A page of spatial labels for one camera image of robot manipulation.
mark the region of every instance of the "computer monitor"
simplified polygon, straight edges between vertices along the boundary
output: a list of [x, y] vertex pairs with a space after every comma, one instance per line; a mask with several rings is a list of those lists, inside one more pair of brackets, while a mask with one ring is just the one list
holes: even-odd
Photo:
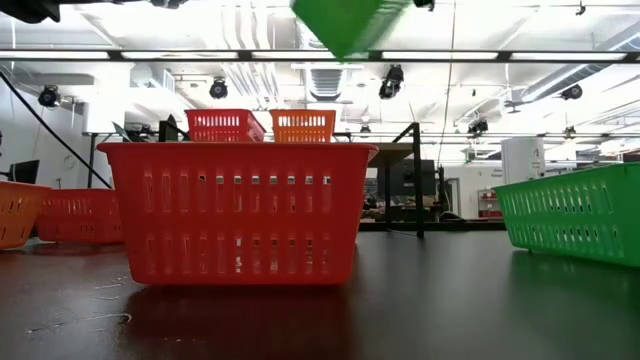
[[12, 164], [7, 173], [9, 181], [25, 184], [35, 184], [38, 179], [40, 160], [31, 160]]
[[[415, 196], [416, 178], [422, 180], [422, 194], [436, 194], [435, 164], [433, 160], [422, 160], [422, 176], [413, 169], [413, 159], [405, 159], [391, 166], [391, 196]], [[384, 169], [378, 169], [378, 195], [384, 196]]]

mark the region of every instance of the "green plastic basket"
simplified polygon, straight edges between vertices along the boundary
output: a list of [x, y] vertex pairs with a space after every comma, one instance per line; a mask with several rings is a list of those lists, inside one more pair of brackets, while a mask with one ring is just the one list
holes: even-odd
[[621, 164], [496, 192], [513, 246], [637, 267], [638, 185], [640, 164]]
[[339, 60], [369, 50], [411, 0], [296, 0], [293, 12]]

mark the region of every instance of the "orange plastic basket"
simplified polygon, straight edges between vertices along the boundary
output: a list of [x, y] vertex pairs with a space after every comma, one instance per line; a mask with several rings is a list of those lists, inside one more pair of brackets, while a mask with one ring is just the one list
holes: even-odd
[[366, 144], [104, 143], [132, 278], [331, 284], [351, 274]]
[[262, 142], [265, 130], [249, 110], [186, 110], [195, 142]]
[[335, 110], [271, 110], [277, 143], [329, 143]]
[[0, 181], [0, 249], [23, 246], [51, 188]]
[[53, 190], [36, 219], [44, 241], [122, 242], [116, 192], [108, 189]]

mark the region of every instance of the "security camera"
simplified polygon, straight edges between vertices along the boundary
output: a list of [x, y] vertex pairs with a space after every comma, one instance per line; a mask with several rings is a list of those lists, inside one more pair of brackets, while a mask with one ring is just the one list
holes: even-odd
[[487, 124], [487, 120], [479, 119], [469, 124], [467, 134], [482, 134], [487, 131], [489, 131], [489, 124]]
[[58, 93], [58, 87], [55, 85], [46, 85], [38, 96], [38, 103], [50, 109], [60, 106], [61, 101], [62, 96]]
[[436, 6], [435, 0], [413, 0], [413, 3], [416, 7], [426, 7], [429, 11], [433, 11], [433, 8]]
[[580, 85], [573, 85], [572, 87], [566, 89], [565, 91], [560, 93], [560, 97], [564, 100], [577, 100], [582, 97], [582, 88]]
[[388, 100], [394, 98], [400, 92], [403, 82], [404, 71], [402, 71], [402, 66], [391, 65], [387, 76], [382, 80], [382, 86], [380, 86], [380, 99]]
[[211, 89], [209, 89], [209, 95], [211, 95], [214, 99], [224, 99], [229, 94], [227, 90], [227, 85], [223, 78], [217, 78], [213, 80], [213, 85], [211, 85]]

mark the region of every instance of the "desk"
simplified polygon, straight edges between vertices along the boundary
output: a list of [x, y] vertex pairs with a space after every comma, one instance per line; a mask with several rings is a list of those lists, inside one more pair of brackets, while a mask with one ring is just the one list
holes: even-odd
[[428, 237], [360, 233], [352, 281], [318, 288], [145, 287], [122, 246], [2, 252], [2, 358], [640, 359], [640, 272]]

